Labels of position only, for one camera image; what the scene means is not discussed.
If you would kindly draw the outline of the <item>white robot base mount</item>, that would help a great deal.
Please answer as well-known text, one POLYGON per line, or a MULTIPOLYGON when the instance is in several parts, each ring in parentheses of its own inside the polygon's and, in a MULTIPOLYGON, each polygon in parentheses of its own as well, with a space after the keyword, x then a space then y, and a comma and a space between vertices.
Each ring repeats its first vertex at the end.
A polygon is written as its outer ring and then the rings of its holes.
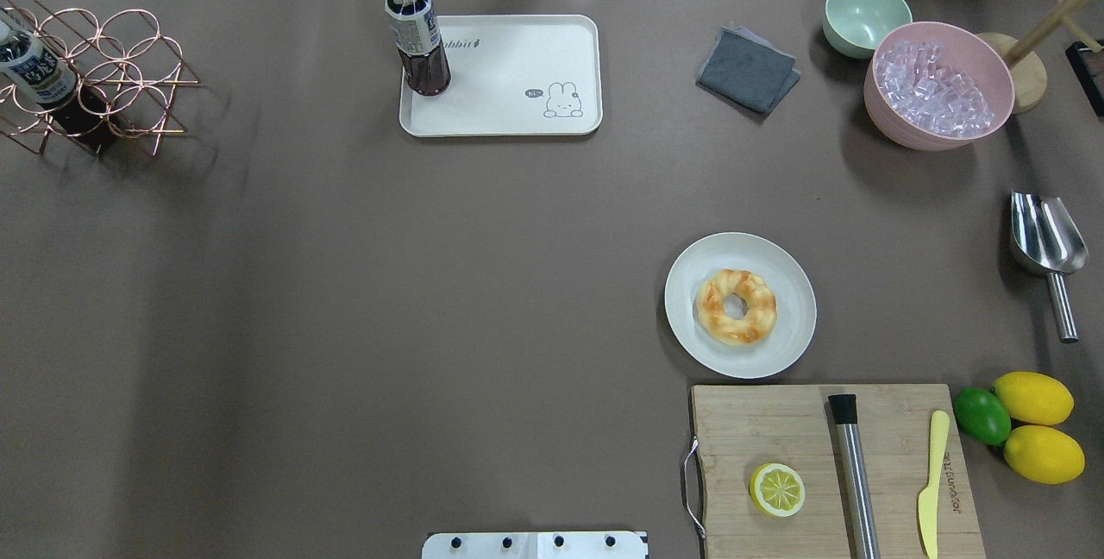
POLYGON ((422 558, 649 558, 646 532, 521 531, 439 532, 427 537, 422 558))

